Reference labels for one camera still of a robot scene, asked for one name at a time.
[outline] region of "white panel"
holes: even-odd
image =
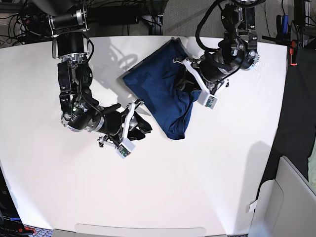
[[[75,237],[85,235],[111,237],[205,237],[204,228],[192,229],[132,229],[77,224]]]

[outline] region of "floor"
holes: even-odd
[[[194,36],[198,23],[205,15],[205,12],[210,7],[210,0],[169,0],[165,9],[163,20],[163,34],[166,36]],[[261,36],[269,36],[268,26],[271,37],[277,35],[276,29],[276,16],[282,15],[281,8],[282,0],[267,0],[266,1],[266,14],[265,17],[265,5],[262,4],[255,8],[256,17],[256,31],[258,33],[258,40],[261,42],[269,42],[261,39]],[[284,11],[289,15],[291,21],[294,16],[294,0],[283,0]],[[316,16],[316,1],[312,1],[311,16]],[[0,17],[7,17],[10,14],[0,14]],[[0,35],[8,35],[8,20],[0,19]],[[122,36],[127,35],[127,26],[106,26],[98,27],[96,25],[90,25],[91,32],[100,32],[103,36]],[[221,23],[220,11],[215,9],[213,14],[207,20],[205,26],[201,31],[202,37],[216,37],[222,38],[224,28]],[[130,26],[130,35],[147,35],[148,28],[142,22],[137,25]],[[6,40],[6,37],[1,37],[0,40]],[[6,44],[2,44],[1,47],[7,47],[10,45],[8,40]]]

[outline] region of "wire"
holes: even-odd
[[[315,21],[312,17],[310,17],[310,16],[305,16],[305,18],[310,18],[310,19],[316,24],[316,21]]]
[[[251,4],[242,4],[240,2],[237,2],[236,0],[230,0],[230,1],[232,1],[236,6],[239,6],[242,8],[252,8],[254,6],[257,6],[257,5],[264,3],[266,0],[257,0],[256,2],[251,3]]]
[[[93,56],[93,53],[94,53],[94,44],[92,43],[92,41],[89,39],[88,40],[88,43],[91,44],[92,46],[92,52],[90,53],[89,57],[88,57],[88,62],[90,61],[90,59],[92,58]]]
[[[215,48],[209,48],[206,47],[201,39],[200,39],[200,33],[202,30],[202,27],[204,26],[204,24],[206,23],[207,19],[209,18],[209,16],[211,15],[212,11],[214,10],[215,7],[218,6],[218,4],[220,4],[221,2],[223,2],[225,0],[216,0],[215,2],[213,2],[213,4],[211,5],[211,7],[207,10],[205,16],[202,18],[201,22],[198,24],[197,26],[197,31],[196,31],[196,40],[197,40],[197,44],[199,45],[199,47],[207,52],[216,52],[218,49]]]
[[[308,26],[315,26],[316,27],[316,25],[314,25],[314,24],[310,24],[310,23],[305,23],[305,24]]]
[[[220,5],[220,3],[218,3],[217,5],[218,5],[219,9],[220,9],[221,11],[223,11],[223,8],[222,8],[222,6]]]
[[[97,5],[97,4],[101,4],[100,6],[97,6],[97,7],[103,7],[103,6],[108,5],[108,4],[111,4],[111,3],[120,3],[120,2],[123,2],[123,3],[124,3],[124,2],[126,2],[126,3],[144,3],[143,0],[127,0],[127,1],[121,0],[121,1],[110,1],[110,2],[107,2],[107,1],[109,1],[109,0],[96,2],[96,3],[94,3],[94,4],[91,4],[90,7],[91,7],[91,6],[95,6],[95,5]]]
[[[141,20],[144,20],[144,21],[146,21],[146,22],[148,22],[148,23],[152,23],[152,24],[156,24],[156,25],[158,25],[158,26],[162,26],[162,25],[160,25],[160,24],[158,24],[158,23],[156,23],[156,22],[153,22],[153,21],[149,21],[149,20],[147,20],[147,19],[145,19],[145,18],[143,18],[143,17],[141,17]]]
[[[163,13],[164,2],[165,2],[165,0],[160,0],[160,14]]]
[[[157,14],[156,14],[156,11],[155,11],[155,7],[154,7],[154,0],[150,0],[150,4],[152,5],[152,10],[153,10],[154,17],[157,17]]]
[[[281,2],[281,7],[282,7],[283,15],[286,15],[286,14],[285,14],[285,11],[284,11],[284,5],[283,5],[283,2],[284,2],[284,0],[282,0],[282,2]]]
[[[79,80],[79,92],[80,92],[80,96],[82,97],[82,99],[89,105],[91,106],[96,112],[98,112],[98,114],[100,114],[102,116],[102,118],[104,119],[104,128],[105,128],[105,131],[107,133],[107,136],[109,137],[109,139],[117,146],[119,147],[119,143],[118,141],[116,141],[115,139],[113,139],[113,137],[110,135],[109,133],[109,130],[108,130],[108,122],[107,122],[107,118],[105,115],[102,114],[102,112],[97,108],[95,107],[93,104],[91,104],[83,95],[83,92],[82,92],[82,80],[83,80],[83,75],[81,74],[80,75],[80,80]]]
[[[269,33],[269,36],[271,37],[270,35],[270,30],[269,30],[269,24],[268,24],[268,18],[267,18],[267,8],[266,8],[266,2],[265,2],[265,16],[266,16],[266,24],[267,24],[267,29],[268,29],[268,33]]]
[[[144,1],[144,4],[145,4],[145,6],[147,7],[147,9],[148,9],[148,11],[149,11],[149,14],[150,14],[150,16],[152,17],[152,19],[154,20],[154,22],[155,22],[156,24],[158,24],[158,22],[156,21],[156,18],[152,15],[152,12],[150,11],[150,7],[148,6],[147,1]]]

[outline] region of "black cable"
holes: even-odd
[[[146,0],[144,0],[144,4],[145,4],[145,6],[147,7],[147,9],[148,9],[148,11],[149,11],[149,14],[150,14],[150,16],[152,17],[153,21],[154,21],[156,24],[158,24],[158,22],[156,21],[156,18],[152,15],[152,12],[150,11],[150,7],[149,7],[149,5],[147,4],[147,1],[146,1]]]
[[[232,1],[236,6],[242,7],[242,8],[252,8],[254,6],[260,5],[264,3],[266,0],[257,0],[254,3],[251,4],[242,4],[240,2],[237,2],[236,0],[230,0]]]
[[[305,16],[305,18],[310,18],[310,19],[316,24],[316,21],[315,21],[312,17],[310,17],[310,16]]]
[[[216,52],[218,49],[215,48],[209,48],[206,47],[201,39],[200,39],[200,33],[202,30],[202,27],[204,26],[204,24],[206,23],[207,19],[209,18],[209,16],[211,15],[212,11],[214,10],[215,7],[218,6],[218,4],[220,4],[221,2],[223,2],[225,0],[216,0],[215,2],[213,2],[213,4],[211,5],[211,7],[207,10],[205,16],[202,18],[201,22],[198,24],[197,26],[197,31],[196,31],[196,40],[197,40],[197,44],[199,45],[199,47],[207,52]]]
[[[90,2],[87,4],[87,7],[91,7],[92,6],[92,3],[94,2],[95,0],[90,0]]]
[[[308,25],[308,26],[314,26],[314,27],[316,27],[316,25],[314,25],[314,24],[310,24],[310,23],[305,23],[306,25]]]
[[[267,29],[268,29],[268,33],[269,33],[269,36],[271,37],[270,35],[270,30],[269,30],[269,24],[268,24],[268,18],[267,18],[267,8],[266,8],[266,2],[265,2],[265,16],[266,16],[266,24],[267,24]]]
[[[160,14],[163,14],[164,1],[165,1],[165,0],[161,0],[161,1],[160,1]]]
[[[221,6],[219,3],[218,3],[217,5],[218,5],[219,9],[220,9],[221,11],[223,11],[222,6]]]
[[[88,43],[91,44],[92,46],[92,52],[90,53],[89,57],[88,57],[88,62],[90,61],[90,59],[92,58],[93,56],[93,53],[94,53],[94,44],[92,43],[92,41],[89,39],[88,40]]]
[[[5,36],[5,35],[0,35],[0,36],[2,36],[2,37],[7,37],[7,38],[9,38],[9,39],[11,39],[11,40],[15,40],[15,37],[9,37],[9,36]]]
[[[82,92],[82,79],[83,79],[83,75],[81,74],[80,75],[80,80],[79,80],[79,92],[80,92],[80,96],[82,97],[82,99],[89,105],[91,106],[98,114],[100,114],[102,116],[102,118],[104,119],[104,128],[105,128],[105,131],[107,133],[107,136],[109,137],[109,139],[117,146],[119,147],[119,142],[117,142],[115,139],[113,139],[113,137],[110,135],[109,133],[109,130],[108,130],[108,122],[107,122],[107,118],[105,117],[105,115],[102,114],[102,112],[97,108],[95,107],[93,104],[91,104],[89,102],[89,100],[87,100],[84,95],[83,95],[83,92]]]
[[[152,23],[152,24],[158,25],[158,26],[160,26],[160,27],[162,26],[162,25],[160,25],[160,24],[158,24],[158,23],[156,23],[156,22],[146,20],[146,19],[144,19],[143,17],[141,17],[141,19],[140,19],[140,20],[144,20],[144,21],[146,21],[146,22],[149,22],[149,23]]]
[[[10,19],[10,21],[9,21],[9,25],[8,25],[8,36],[9,36],[9,38],[11,38],[11,21],[12,21],[12,19],[13,19],[13,17]]]
[[[282,2],[281,2],[281,7],[282,7],[283,15],[286,15],[286,14],[285,14],[285,11],[284,11],[283,1],[284,1],[284,0],[282,0]]]
[[[96,2],[94,4],[92,4],[91,6],[95,6],[97,4],[101,4],[97,7],[103,7],[105,5],[111,4],[111,3],[120,3],[120,2],[126,2],[125,0],[121,0],[121,1],[110,1],[110,2],[106,2],[106,1],[100,1],[100,2]],[[143,0],[128,0],[127,3],[144,3]]]
[[[150,4],[152,6],[152,10],[153,10],[153,15],[154,17],[157,17],[156,11],[155,11],[155,6],[154,6],[154,0],[150,0]]]
[[[10,18],[10,17],[17,16],[17,15],[18,15],[18,14],[14,14],[14,15],[11,15],[11,16],[8,16],[8,17],[5,17],[5,18],[1,18],[1,17],[0,17],[0,19],[1,19],[1,20],[4,20],[4,19],[8,19],[8,18]]]
[[[16,41],[16,42],[14,42],[14,43],[13,43],[13,45],[12,45],[12,46],[15,46],[15,45],[16,45],[16,44],[18,44],[18,43],[21,43],[21,42]]]

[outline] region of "dark cloth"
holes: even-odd
[[[316,136],[316,51],[299,50],[296,62],[288,66],[278,129],[260,186],[276,178],[283,155],[308,180]]]
[[[200,93],[174,89],[174,80],[183,66],[173,63],[173,59],[185,57],[180,40],[171,40],[123,78],[173,140],[184,139],[193,102]]]

